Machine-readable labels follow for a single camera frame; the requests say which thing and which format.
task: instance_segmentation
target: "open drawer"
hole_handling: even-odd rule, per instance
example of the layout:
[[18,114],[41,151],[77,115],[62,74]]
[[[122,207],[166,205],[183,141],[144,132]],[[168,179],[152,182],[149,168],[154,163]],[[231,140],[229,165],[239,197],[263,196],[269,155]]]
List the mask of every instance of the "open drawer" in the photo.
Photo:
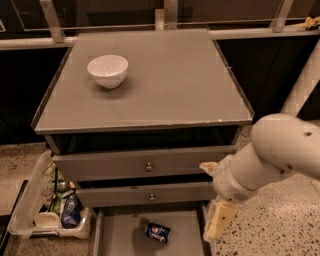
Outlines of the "open drawer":
[[[202,239],[206,214],[204,202],[100,208],[93,255],[212,255]],[[147,237],[148,223],[171,229],[167,244]]]
[[50,151],[44,152],[39,157],[29,182],[11,215],[8,230],[12,235],[19,235],[24,238],[60,236],[88,239],[91,230],[91,211],[89,208],[82,211],[82,220],[75,228],[44,228],[36,227],[34,224],[34,218],[42,206],[40,177],[51,161]]

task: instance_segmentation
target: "drawer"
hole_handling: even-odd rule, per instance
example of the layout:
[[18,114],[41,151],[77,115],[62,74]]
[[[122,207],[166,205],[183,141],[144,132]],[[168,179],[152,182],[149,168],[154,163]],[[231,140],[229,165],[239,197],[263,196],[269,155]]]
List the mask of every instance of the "drawer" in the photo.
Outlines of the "drawer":
[[154,177],[202,173],[199,164],[219,161],[234,146],[118,151],[59,155],[54,162],[72,181]]
[[[94,256],[211,256],[214,248],[202,239],[207,208],[203,202],[99,210]],[[167,244],[146,236],[148,223],[169,227]]]
[[11,215],[8,231],[12,235],[24,238],[77,237],[88,239],[91,230],[91,211],[88,208],[85,208],[82,212],[82,220],[75,228],[37,227],[34,225],[34,218],[43,204],[41,200],[41,176],[51,162],[50,151],[44,152],[39,157],[24,192]]
[[212,182],[190,182],[151,186],[80,189],[77,196],[85,207],[156,205],[160,203],[211,200]]

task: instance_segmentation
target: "blue can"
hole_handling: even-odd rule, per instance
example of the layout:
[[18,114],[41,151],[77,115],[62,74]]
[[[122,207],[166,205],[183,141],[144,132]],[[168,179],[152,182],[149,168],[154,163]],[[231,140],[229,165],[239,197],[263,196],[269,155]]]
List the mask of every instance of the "blue can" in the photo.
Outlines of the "blue can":
[[168,243],[170,228],[155,223],[149,223],[146,228],[146,235],[161,243]]

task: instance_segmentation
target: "drawer handle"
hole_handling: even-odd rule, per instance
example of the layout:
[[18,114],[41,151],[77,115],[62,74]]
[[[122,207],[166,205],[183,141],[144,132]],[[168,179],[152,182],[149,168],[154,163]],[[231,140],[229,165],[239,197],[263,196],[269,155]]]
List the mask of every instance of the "drawer handle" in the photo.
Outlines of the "drawer handle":
[[156,200],[156,198],[154,197],[153,193],[151,193],[149,197],[149,201],[153,202],[154,200]]
[[152,166],[151,162],[148,162],[146,164],[145,170],[146,170],[146,172],[152,172],[153,171],[153,166]]

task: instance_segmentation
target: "floor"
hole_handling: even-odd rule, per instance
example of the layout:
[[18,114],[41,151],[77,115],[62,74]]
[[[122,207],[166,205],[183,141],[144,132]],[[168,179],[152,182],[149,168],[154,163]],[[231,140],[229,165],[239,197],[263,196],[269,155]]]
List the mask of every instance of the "floor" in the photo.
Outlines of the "floor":
[[[248,143],[250,128],[244,127],[239,149]],[[45,150],[43,143],[0,146],[0,215],[11,212],[22,181],[30,177]],[[93,244],[94,228],[89,240],[11,236],[5,255],[87,256],[92,255]],[[219,256],[320,255],[320,182],[297,174],[265,186],[239,206],[236,218],[213,247]]]

